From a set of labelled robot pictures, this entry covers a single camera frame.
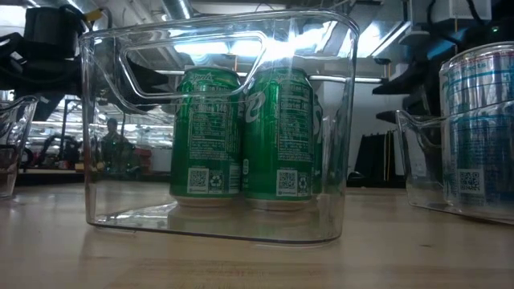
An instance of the white wall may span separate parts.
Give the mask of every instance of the white wall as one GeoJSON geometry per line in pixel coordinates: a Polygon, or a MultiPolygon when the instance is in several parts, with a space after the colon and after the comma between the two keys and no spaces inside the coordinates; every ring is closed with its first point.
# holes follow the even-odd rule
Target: white wall
{"type": "Polygon", "coordinates": [[[25,8],[0,5],[0,36],[18,32],[23,35],[25,8]]]}
{"type": "MultiPolygon", "coordinates": [[[[384,134],[396,130],[396,124],[390,124],[383,120],[377,120],[379,112],[402,109],[402,100],[405,95],[398,96],[376,96],[372,90],[377,84],[356,83],[353,97],[353,118],[350,136],[350,150],[348,172],[351,173],[357,162],[357,155],[361,145],[362,135],[384,134]]],[[[339,98],[342,95],[344,84],[323,83],[316,91],[320,95],[320,102],[324,107],[324,114],[332,114],[327,108],[336,108],[339,98]]],[[[399,146],[398,134],[394,134],[394,163],[398,175],[403,175],[403,161],[399,146]]]]}

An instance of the ceiling light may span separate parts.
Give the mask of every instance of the ceiling light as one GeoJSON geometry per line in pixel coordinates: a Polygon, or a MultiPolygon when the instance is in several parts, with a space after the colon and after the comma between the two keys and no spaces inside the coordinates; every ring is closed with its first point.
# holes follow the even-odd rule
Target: ceiling light
{"type": "MultiPolygon", "coordinates": [[[[60,121],[32,121],[32,124],[49,124],[49,125],[58,125],[63,126],[63,123],[60,121]]],[[[70,126],[82,126],[82,123],[79,122],[67,122],[66,125],[70,126]]]]}
{"type": "MultiPolygon", "coordinates": [[[[351,51],[352,41],[350,39],[351,31],[346,32],[345,41],[339,50],[339,56],[346,57],[351,51]]],[[[359,37],[359,43],[357,44],[357,57],[365,58],[370,56],[374,51],[377,50],[381,44],[380,28],[377,24],[371,23],[368,28],[362,32],[359,37]]]]}
{"type": "Polygon", "coordinates": [[[34,0],[28,0],[28,2],[34,7],[39,7],[38,3],[36,3],[34,0]]]}
{"type": "Polygon", "coordinates": [[[175,45],[175,50],[177,52],[187,53],[190,55],[228,53],[228,47],[223,42],[177,44],[175,45]]]}
{"type": "Polygon", "coordinates": [[[124,130],[127,132],[135,132],[137,130],[137,127],[135,124],[126,124],[124,130]]]}
{"type": "Polygon", "coordinates": [[[373,51],[373,53],[371,54],[371,56],[373,57],[377,57],[377,55],[379,55],[382,51],[384,51],[384,49],[386,49],[389,45],[391,45],[391,43],[396,40],[398,37],[400,37],[400,35],[405,32],[405,30],[407,30],[407,28],[410,27],[410,22],[405,22],[400,28],[398,28],[398,30],[396,32],[394,32],[393,35],[391,35],[391,37],[389,37],[381,46],[377,47],[377,49],[375,49],[375,51],[373,51]]]}
{"type": "Polygon", "coordinates": [[[232,45],[230,53],[240,56],[257,56],[261,54],[263,44],[255,40],[239,40],[232,45]]]}
{"type": "Polygon", "coordinates": [[[356,77],[356,83],[382,83],[382,79],[372,77],[356,77]]]}
{"type": "Polygon", "coordinates": [[[327,46],[327,42],[330,40],[330,37],[332,37],[332,32],[334,28],[336,28],[337,22],[336,21],[330,21],[323,23],[323,27],[325,28],[325,32],[321,40],[316,45],[316,52],[323,51],[324,47],[327,46]]]}

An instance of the wooden countertop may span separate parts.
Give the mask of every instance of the wooden countertop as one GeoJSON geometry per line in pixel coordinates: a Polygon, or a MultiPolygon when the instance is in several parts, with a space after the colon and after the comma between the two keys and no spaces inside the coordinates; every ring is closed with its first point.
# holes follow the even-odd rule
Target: wooden countertop
{"type": "Polygon", "coordinates": [[[82,185],[0,201],[1,288],[514,288],[514,227],[349,189],[341,238],[298,248],[97,229],[82,185]]]}

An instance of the red object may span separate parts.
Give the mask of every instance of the red object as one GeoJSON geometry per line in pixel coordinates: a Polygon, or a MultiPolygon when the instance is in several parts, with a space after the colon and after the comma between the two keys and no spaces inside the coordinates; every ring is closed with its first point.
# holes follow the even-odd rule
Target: red object
{"type": "Polygon", "coordinates": [[[142,157],[151,157],[152,156],[152,151],[149,150],[149,149],[138,149],[138,148],[136,148],[134,153],[136,155],[142,156],[142,157]]]}

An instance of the fluorescent light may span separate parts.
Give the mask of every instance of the fluorescent light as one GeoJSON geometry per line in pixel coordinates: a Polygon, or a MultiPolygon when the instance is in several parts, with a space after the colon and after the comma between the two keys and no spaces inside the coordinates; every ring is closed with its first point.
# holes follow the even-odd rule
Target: fluorescent light
{"type": "Polygon", "coordinates": [[[368,57],[378,45],[380,45],[380,29],[375,23],[371,23],[359,37],[357,57],[368,57]]]}
{"type": "Polygon", "coordinates": [[[239,40],[232,45],[230,53],[240,56],[257,56],[261,54],[263,44],[255,40],[239,40]]]}
{"type": "Polygon", "coordinates": [[[356,83],[382,83],[382,79],[370,77],[356,77],[356,83]]]}
{"type": "MultiPolygon", "coordinates": [[[[63,123],[60,121],[32,121],[32,124],[49,124],[49,125],[58,125],[63,126],[63,123]]],[[[82,126],[82,123],[78,122],[67,122],[66,125],[70,126],[82,126]]]]}
{"type": "Polygon", "coordinates": [[[314,28],[305,31],[301,35],[293,35],[289,38],[288,46],[293,46],[295,49],[309,48],[321,42],[327,28],[314,28]]]}
{"type": "Polygon", "coordinates": [[[175,50],[177,52],[187,53],[190,55],[228,53],[228,47],[223,42],[177,44],[175,45],[175,50]]]}
{"type": "Polygon", "coordinates": [[[320,52],[324,49],[325,46],[327,46],[327,42],[332,36],[332,32],[334,28],[336,28],[337,22],[336,21],[330,21],[323,23],[323,27],[325,28],[326,32],[324,33],[323,38],[318,42],[316,46],[316,52],[320,52]]]}
{"type": "Polygon", "coordinates": [[[386,49],[391,43],[396,40],[400,35],[410,27],[410,22],[405,22],[396,32],[394,32],[391,37],[389,37],[381,46],[377,47],[377,49],[371,54],[371,56],[376,57],[379,55],[384,49],[386,49]]]}
{"type": "Polygon", "coordinates": [[[127,132],[135,132],[137,130],[137,127],[135,124],[126,124],[124,129],[127,132]]]}
{"type": "MultiPolygon", "coordinates": [[[[350,40],[350,30],[346,32],[345,41],[339,50],[339,56],[347,56],[352,49],[350,40]]],[[[357,57],[365,58],[370,56],[380,45],[380,29],[377,24],[371,23],[368,28],[362,32],[357,44],[357,57]]]]}
{"type": "Polygon", "coordinates": [[[27,0],[32,6],[39,7],[38,3],[36,3],[34,0],[27,0]]]}
{"type": "Polygon", "coordinates": [[[173,128],[173,125],[153,125],[153,124],[143,124],[146,128],[173,128]]]}

